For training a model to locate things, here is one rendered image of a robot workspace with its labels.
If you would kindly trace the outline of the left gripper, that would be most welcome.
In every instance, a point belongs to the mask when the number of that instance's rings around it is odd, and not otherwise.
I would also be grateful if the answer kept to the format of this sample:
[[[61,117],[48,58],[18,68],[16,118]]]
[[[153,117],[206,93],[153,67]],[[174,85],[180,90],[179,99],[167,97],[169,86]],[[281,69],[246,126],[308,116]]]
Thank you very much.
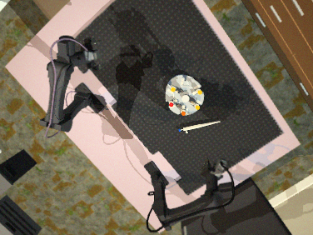
[[[96,40],[94,38],[87,37],[85,40],[83,40],[83,46],[86,49],[93,50],[92,44],[96,44],[96,43],[100,43],[100,42],[101,42],[100,40]],[[110,62],[109,61],[109,62],[105,62],[105,63],[99,64],[99,65],[96,65],[94,63],[94,60],[93,60],[93,59],[95,59],[93,52],[87,52],[87,50],[85,50],[82,46],[80,46],[79,48],[81,51],[75,52],[76,56],[79,57],[78,66],[86,64],[87,69],[91,68],[93,70],[93,72],[96,72],[96,71],[102,69],[107,63]]]

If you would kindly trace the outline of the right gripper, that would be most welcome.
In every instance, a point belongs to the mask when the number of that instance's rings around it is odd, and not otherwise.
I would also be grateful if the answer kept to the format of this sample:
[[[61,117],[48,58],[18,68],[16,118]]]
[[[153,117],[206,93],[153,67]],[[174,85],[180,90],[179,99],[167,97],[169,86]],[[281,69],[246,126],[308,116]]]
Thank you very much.
[[[206,158],[203,166],[201,167],[200,176],[206,179],[206,184],[215,183],[218,185],[218,181],[223,178],[224,169],[221,167],[221,164],[219,163],[216,169],[215,166],[216,162],[214,162],[213,167],[211,167],[208,158]]]

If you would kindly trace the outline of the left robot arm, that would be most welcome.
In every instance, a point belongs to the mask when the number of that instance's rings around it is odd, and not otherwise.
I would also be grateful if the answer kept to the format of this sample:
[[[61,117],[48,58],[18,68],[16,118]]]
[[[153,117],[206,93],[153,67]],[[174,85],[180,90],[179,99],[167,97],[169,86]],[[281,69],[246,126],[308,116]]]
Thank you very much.
[[[57,59],[53,59],[56,68],[57,78],[54,81],[54,67],[52,61],[47,64],[47,77],[49,78],[50,94],[46,117],[40,120],[40,125],[47,127],[50,121],[50,128],[69,133],[72,128],[72,120],[83,109],[89,106],[94,113],[98,114],[104,105],[97,97],[81,82],[74,90],[73,101],[63,110],[67,85],[78,66],[79,57],[75,53],[75,42],[62,40],[57,43]],[[73,66],[74,65],[74,66]],[[98,104],[99,103],[99,104]],[[63,115],[64,114],[64,115]]]

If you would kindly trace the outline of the white pipette with yellow button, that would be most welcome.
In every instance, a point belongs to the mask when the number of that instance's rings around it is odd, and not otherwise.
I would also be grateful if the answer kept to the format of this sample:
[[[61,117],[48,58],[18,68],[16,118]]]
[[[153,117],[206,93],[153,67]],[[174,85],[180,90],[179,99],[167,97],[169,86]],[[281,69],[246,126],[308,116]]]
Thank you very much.
[[[202,94],[201,89],[198,88],[198,89],[195,90],[195,92],[192,92],[193,95],[194,95],[194,94],[197,94],[197,93],[198,93],[198,94]]]
[[[195,107],[195,109],[199,109],[200,107],[199,107],[199,105],[198,105],[198,103],[197,102],[193,102],[193,101],[191,101],[191,104]]]

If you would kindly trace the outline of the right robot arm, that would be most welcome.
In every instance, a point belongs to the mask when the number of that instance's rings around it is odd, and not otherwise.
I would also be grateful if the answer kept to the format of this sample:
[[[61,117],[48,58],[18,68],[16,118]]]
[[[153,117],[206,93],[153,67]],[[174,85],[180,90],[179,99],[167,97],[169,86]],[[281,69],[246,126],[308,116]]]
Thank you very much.
[[[202,194],[201,197],[188,204],[169,209],[166,208],[167,204],[165,203],[166,202],[165,189],[169,182],[166,180],[166,178],[163,176],[163,174],[153,161],[150,161],[149,163],[145,164],[144,168],[151,176],[152,186],[154,188],[155,193],[155,202],[152,204],[152,209],[154,210],[156,216],[158,214],[157,218],[159,222],[161,221],[162,226],[165,225],[167,221],[168,223],[170,223],[169,224],[170,226],[168,225],[169,227],[168,226],[164,227],[166,231],[171,231],[171,226],[174,226],[176,223],[186,220],[188,218],[193,218],[196,216],[206,214],[209,215],[217,212],[219,209],[198,213],[207,208],[219,207],[220,205],[218,201],[223,201],[225,198],[232,197],[231,182],[220,183],[219,187],[215,183],[208,183],[206,185],[206,189],[208,190],[205,190],[204,194]],[[165,201],[161,199],[164,199]],[[191,216],[193,214],[196,215]],[[174,222],[179,219],[182,220]]]

